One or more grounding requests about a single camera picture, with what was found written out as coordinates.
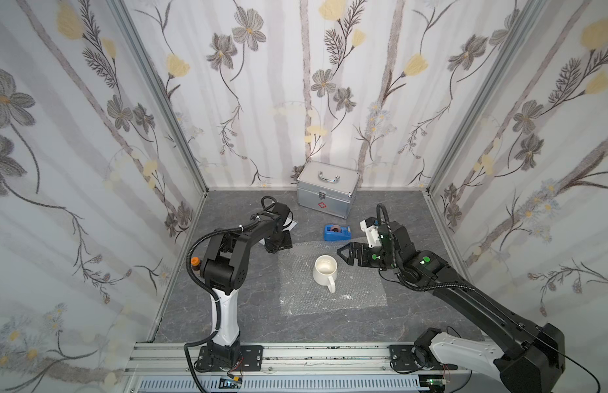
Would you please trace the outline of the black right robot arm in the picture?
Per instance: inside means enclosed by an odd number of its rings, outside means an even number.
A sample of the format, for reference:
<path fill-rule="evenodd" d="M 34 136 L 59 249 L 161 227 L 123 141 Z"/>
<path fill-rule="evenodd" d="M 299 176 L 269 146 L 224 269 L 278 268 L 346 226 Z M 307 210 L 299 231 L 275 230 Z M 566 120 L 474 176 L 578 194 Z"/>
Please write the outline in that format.
<path fill-rule="evenodd" d="M 362 226 L 367 242 L 340 247 L 342 260 L 394 273 L 401 286 L 439 298 L 491 340 L 485 344 L 430 328 L 413 343 L 405 370 L 455 365 L 494 378 L 510 392 L 552 391 L 566 366 L 565 337 L 558 328 L 539 326 L 492 300 L 445 259 L 418 250 L 405 226 L 380 224 L 374 217 Z"/>

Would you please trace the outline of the clear bubble wrap sheet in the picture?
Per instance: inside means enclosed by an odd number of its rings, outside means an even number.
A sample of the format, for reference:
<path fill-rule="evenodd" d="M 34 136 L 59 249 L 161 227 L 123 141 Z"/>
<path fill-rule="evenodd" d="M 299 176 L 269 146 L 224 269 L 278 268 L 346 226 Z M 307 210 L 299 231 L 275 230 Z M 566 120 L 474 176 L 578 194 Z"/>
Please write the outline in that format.
<path fill-rule="evenodd" d="M 281 314 L 320 314 L 387 305 L 377 271 L 347 265 L 337 255 L 342 246 L 342 242 L 302 242 L 278 254 Z"/>

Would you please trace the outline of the white ceramic mug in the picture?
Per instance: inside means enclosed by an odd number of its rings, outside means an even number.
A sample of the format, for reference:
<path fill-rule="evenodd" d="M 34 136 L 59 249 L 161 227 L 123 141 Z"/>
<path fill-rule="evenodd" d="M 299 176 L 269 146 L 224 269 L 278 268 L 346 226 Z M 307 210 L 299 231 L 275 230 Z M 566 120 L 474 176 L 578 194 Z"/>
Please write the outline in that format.
<path fill-rule="evenodd" d="M 323 287 L 328 288 L 330 293 L 337 289 L 338 263 L 331 255 L 321 255 L 315 261 L 313 268 L 313 279 Z"/>

